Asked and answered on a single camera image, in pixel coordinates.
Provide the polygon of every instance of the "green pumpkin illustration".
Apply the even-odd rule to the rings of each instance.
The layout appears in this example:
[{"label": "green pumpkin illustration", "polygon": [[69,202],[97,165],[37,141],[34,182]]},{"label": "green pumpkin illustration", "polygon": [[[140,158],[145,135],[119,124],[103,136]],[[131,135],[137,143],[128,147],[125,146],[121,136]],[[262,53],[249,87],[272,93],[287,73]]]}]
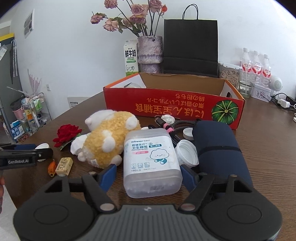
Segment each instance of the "green pumpkin illustration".
[{"label": "green pumpkin illustration", "polygon": [[212,119],[230,125],[237,118],[239,108],[231,100],[219,101],[212,109]]}]

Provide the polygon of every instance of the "orange rosebud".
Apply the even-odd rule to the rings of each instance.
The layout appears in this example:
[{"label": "orange rosebud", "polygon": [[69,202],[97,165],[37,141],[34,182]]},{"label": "orange rosebud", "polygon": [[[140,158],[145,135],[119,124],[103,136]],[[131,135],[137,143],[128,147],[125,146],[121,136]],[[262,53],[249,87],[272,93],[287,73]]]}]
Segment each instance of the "orange rosebud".
[{"label": "orange rosebud", "polygon": [[53,159],[53,161],[50,163],[50,165],[48,166],[48,174],[51,177],[54,177],[54,175],[56,174],[55,169],[57,168],[57,164],[55,163],[55,160]]},{"label": "orange rosebud", "polygon": [[163,5],[162,9],[161,9],[161,13],[165,13],[168,10],[166,5]]}]

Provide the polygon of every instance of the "red cardboard box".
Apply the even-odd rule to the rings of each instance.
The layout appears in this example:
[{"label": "red cardboard box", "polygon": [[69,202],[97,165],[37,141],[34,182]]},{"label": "red cardboard box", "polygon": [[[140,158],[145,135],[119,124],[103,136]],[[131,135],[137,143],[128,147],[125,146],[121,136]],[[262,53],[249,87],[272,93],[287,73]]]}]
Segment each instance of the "red cardboard box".
[{"label": "red cardboard box", "polygon": [[[128,88],[135,83],[141,88]],[[104,87],[108,109],[181,120],[215,120],[237,129],[245,100],[230,82],[187,74],[137,73]]]}]

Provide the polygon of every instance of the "dark brown tabletop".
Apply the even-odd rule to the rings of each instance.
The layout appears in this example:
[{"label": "dark brown tabletop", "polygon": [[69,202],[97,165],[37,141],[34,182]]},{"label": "dark brown tabletop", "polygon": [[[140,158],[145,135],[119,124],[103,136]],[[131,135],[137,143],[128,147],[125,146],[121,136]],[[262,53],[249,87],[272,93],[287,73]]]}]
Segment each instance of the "dark brown tabletop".
[{"label": "dark brown tabletop", "polygon": [[[70,146],[62,152],[54,148],[52,141],[57,129],[64,124],[77,125],[83,134],[89,132],[84,120],[95,111],[105,109],[103,93],[82,102],[68,110],[51,123],[31,136],[25,144],[48,143],[54,150],[54,159],[58,162],[62,157],[72,157],[74,164],[69,177],[80,177],[89,171],[100,172],[101,169],[78,161],[70,153]],[[247,99],[236,139],[250,170],[255,188],[273,202],[281,211],[284,219],[278,240],[294,241],[296,236],[296,123],[293,112],[277,108],[272,103],[257,99]],[[141,126],[154,123],[152,118],[139,117]],[[48,159],[39,162],[36,167],[6,170],[4,172],[6,188],[18,208],[28,200],[44,184],[51,180],[47,167]],[[123,165],[118,167],[117,179],[107,193],[120,206],[124,204],[161,204],[175,203],[179,205],[187,197],[184,186],[173,195],[132,199],[123,187]],[[83,194],[73,194],[84,199]]]}]

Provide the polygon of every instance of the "red and white bottle label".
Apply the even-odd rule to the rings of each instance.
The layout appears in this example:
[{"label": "red and white bottle label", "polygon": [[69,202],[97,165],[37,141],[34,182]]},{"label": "red and white bottle label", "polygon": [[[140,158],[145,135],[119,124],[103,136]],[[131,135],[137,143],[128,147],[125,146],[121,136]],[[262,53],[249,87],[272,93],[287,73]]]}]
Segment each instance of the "red and white bottle label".
[{"label": "red and white bottle label", "polygon": [[242,64],[242,70],[243,72],[251,72],[252,70],[252,65],[251,64],[248,64],[248,63],[243,63]]},{"label": "red and white bottle label", "polygon": [[262,74],[262,66],[259,64],[255,64],[252,66],[252,73],[261,75]]},{"label": "red and white bottle label", "polygon": [[263,68],[262,75],[263,75],[263,77],[270,78],[271,70],[269,68]]}]

